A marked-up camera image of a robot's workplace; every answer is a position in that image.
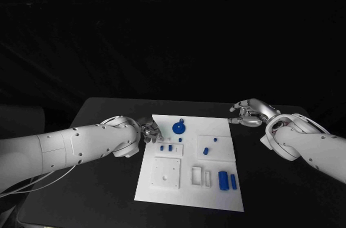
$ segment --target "robotic hand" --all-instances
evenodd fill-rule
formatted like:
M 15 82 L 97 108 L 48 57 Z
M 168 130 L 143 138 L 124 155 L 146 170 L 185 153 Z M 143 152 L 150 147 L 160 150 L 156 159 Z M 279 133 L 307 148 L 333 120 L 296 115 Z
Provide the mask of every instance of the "robotic hand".
M 111 153 L 116 157 L 131 157 L 140 151 L 142 134 L 146 143 L 165 141 L 152 117 L 137 122 L 116 116 L 101 124 L 0 140 L 0 193 L 20 181 L 75 167 Z
M 281 114 L 266 102 L 248 99 L 229 109 L 240 109 L 240 117 L 231 124 L 258 127 L 267 124 L 261 142 L 289 161 L 300 156 L 310 166 L 346 183 L 346 139 L 300 114 Z

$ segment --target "black table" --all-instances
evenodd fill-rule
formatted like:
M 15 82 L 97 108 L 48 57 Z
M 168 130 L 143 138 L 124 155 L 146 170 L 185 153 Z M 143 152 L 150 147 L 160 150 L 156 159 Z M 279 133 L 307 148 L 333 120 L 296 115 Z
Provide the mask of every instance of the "black table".
M 90 98 L 71 127 L 124 115 L 229 118 L 231 103 Z M 283 113 L 307 112 L 274 105 Z M 302 158 L 284 160 L 263 145 L 266 126 L 229 125 L 245 212 L 134 201 L 144 143 L 131 158 L 106 158 L 75 167 L 67 177 L 32 192 L 19 220 L 64 228 L 98 227 L 346 227 L 346 185 Z M 51 182 L 68 169 L 58 171 Z

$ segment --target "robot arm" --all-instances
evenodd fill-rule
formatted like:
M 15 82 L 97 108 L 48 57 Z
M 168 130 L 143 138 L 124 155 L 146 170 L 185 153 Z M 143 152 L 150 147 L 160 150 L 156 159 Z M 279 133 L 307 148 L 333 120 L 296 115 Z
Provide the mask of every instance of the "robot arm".
M 300 156 L 310 166 L 346 183 L 346 139 L 329 134 L 326 129 L 300 114 L 281 114 L 258 99 L 241 101 L 231 108 L 240 109 L 232 124 L 258 127 L 267 124 L 261 142 L 289 161 Z
M 144 141 L 165 140 L 152 118 L 116 116 L 101 124 L 0 140 L 0 193 L 20 181 L 114 154 L 131 157 Z

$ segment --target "small blue block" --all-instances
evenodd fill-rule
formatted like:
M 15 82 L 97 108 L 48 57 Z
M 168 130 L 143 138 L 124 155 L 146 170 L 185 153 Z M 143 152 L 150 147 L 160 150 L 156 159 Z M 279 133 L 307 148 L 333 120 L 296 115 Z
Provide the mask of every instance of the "small blue block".
M 222 191 L 229 190 L 229 176 L 228 176 L 228 172 L 225 171 L 218 172 L 218 184 L 219 184 L 219 189 Z
M 209 151 L 209 149 L 208 149 L 208 147 L 204 149 L 204 154 L 205 155 L 208 155 L 208 151 Z
M 237 190 L 237 177 L 234 174 L 231 175 L 231 182 L 232 182 L 232 189 Z

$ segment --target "black curtain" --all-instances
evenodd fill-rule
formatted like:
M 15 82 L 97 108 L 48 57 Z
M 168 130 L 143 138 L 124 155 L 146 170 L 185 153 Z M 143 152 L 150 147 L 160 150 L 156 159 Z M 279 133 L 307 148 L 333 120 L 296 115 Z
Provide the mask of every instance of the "black curtain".
M 0 0 L 0 101 L 258 98 L 342 135 L 345 1 Z

